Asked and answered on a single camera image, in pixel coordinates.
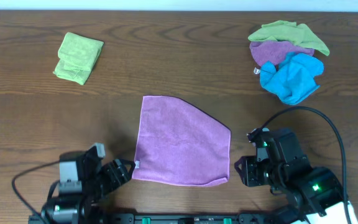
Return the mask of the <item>purple microfiber cloth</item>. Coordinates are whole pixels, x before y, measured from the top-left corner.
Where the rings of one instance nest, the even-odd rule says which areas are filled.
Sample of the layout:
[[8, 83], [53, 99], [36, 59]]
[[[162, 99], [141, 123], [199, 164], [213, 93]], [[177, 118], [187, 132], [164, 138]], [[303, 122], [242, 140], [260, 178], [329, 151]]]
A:
[[186, 187], [229, 180], [230, 130], [184, 100], [144, 96], [133, 179]]

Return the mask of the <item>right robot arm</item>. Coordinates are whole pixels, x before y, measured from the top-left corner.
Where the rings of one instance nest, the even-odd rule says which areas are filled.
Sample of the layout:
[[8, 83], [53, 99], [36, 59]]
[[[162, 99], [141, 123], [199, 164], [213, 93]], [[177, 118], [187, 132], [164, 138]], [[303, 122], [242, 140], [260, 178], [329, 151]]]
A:
[[307, 157], [291, 163], [243, 156], [234, 163], [248, 187], [268, 185], [272, 195], [284, 195], [286, 205], [251, 215], [241, 223], [358, 223], [344, 187], [325, 167], [311, 167]]

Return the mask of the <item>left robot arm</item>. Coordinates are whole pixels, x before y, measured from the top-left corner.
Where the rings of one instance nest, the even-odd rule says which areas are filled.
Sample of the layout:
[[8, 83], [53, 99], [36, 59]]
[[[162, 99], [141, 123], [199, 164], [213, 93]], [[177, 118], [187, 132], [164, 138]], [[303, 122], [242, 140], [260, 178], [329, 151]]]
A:
[[132, 179], [135, 162], [115, 159], [105, 165], [104, 152], [93, 146], [87, 151], [67, 152], [60, 156], [58, 195], [50, 192], [41, 210], [46, 223], [86, 223], [100, 220], [94, 204]]

